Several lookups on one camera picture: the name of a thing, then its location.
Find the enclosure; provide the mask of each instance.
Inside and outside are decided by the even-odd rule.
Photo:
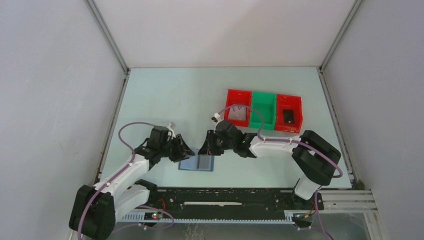
[[[251,91],[246,103],[270,116],[264,135],[313,130],[341,152],[343,176],[319,191],[334,239],[420,237],[422,9],[420,0],[6,1],[1,232],[77,239],[68,227],[77,190],[104,180],[131,154],[118,138],[122,126],[174,122],[198,150],[233,89]],[[300,133],[277,127],[288,124],[279,95],[300,97],[294,109],[301,115],[291,118],[301,119]],[[250,114],[244,132],[260,125]],[[131,126],[122,137],[136,147],[150,130]],[[226,152],[211,164],[212,171],[187,171],[161,160],[143,179],[162,191],[284,194],[302,175],[290,155]],[[165,208],[174,200],[163,201]],[[108,239],[325,239],[317,229],[297,231],[298,212],[277,220],[176,218],[169,229],[132,227]],[[116,228],[144,214],[135,209]]]

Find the red wire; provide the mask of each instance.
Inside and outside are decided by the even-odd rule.
[[[313,201],[310,202],[312,204],[312,209],[310,210],[312,212],[312,210],[315,210],[312,214],[310,215],[314,215],[317,213],[317,207],[315,207],[315,203]]]
[[[167,205],[165,204],[165,200],[163,198],[161,198],[158,201],[162,201],[162,203],[163,203],[163,210],[165,210],[167,208]]]

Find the wall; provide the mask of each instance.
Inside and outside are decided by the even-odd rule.
[[[95,2],[136,68],[319,66],[354,0]]]
[[[390,239],[421,239],[424,1],[365,1],[326,76]]]
[[[58,240],[124,75],[82,0],[1,3],[1,239]]]

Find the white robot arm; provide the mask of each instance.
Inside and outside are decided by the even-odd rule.
[[[270,139],[256,133],[243,133],[231,122],[222,120],[217,113],[212,120],[216,123],[215,129],[207,131],[199,155],[219,156],[225,150],[233,150],[243,158],[280,157],[283,154],[291,154],[304,173],[292,192],[292,198],[296,198],[296,201],[310,201],[320,186],[328,186],[335,172],[334,166],[328,161],[337,165],[341,158],[337,149],[310,130],[306,130],[301,136]],[[131,157],[114,174],[94,186],[82,186],[75,197],[69,227],[78,229],[88,201],[105,184],[107,187],[101,189],[95,202],[89,207],[82,225],[82,234],[96,240],[106,239],[117,221],[132,209],[145,204],[150,197],[149,187],[135,184],[137,181],[143,181],[140,179],[145,173],[161,158],[168,157],[172,162],[179,162],[195,155],[181,135],[175,135],[174,126],[173,123],[155,126],[145,141],[146,146],[141,144],[134,150],[133,161]],[[312,146],[329,160],[311,153],[304,145]]]
[[[308,201],[320,186],[328,186],[336,170],[334,166],[341,158],[335,147],[311,130],[306,130],[301,136],[262,137],[257,133],[243,133],[218,113],[212,120],[215,129],[207,131],[199,155],[219,156],[224,150],[233,150],[243,158],[291,154],[304,173],[294,187],[293,198]],[[326,159],[311,149],[319,151]]]
[[[149,200],[149,187],[137,182],[142,181],[143,175],[161,158],[169,158],[176,163],[196,155],[180,134],[175,135],[174,126],[173,123],[154,126],[150,137],[144,141],[146,145],[142,143],[134,149],[134,157],[131,156],[116,172],[94,186],[80,187],[76,193],[69,227],[78,230],[84,209],[94,194],[98,193],[88,207],[81,232],[92,239],[106,239],[117,221]]]

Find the light blue table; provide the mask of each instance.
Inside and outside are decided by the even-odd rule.
[[[114,172],[130,156],[118,139],[121,126],[130,122],[176,124],[175,132],[199,149],[206,131],[214,127],[211,117],[225,107],[227,90],[241,89],[302,97],[304,130],[313,130],[340,149],[321,82],[315,67],[193,67],[133,68],[123,96],[101,178]],[[134,148],[150,135],[151,127],[132,125],[122,137]],[[242,128],[256,132],[256,129]],[[293,136],[264,130],[263,135]],[[351,188],[343,159],[342,178],[328,188]],[[302,171],[290,154],[278,158],[242,158],[227,151],[215,157],[212,172],[178,170],[168,159],[155,165],[144,179],[160,187],[292,188]]]

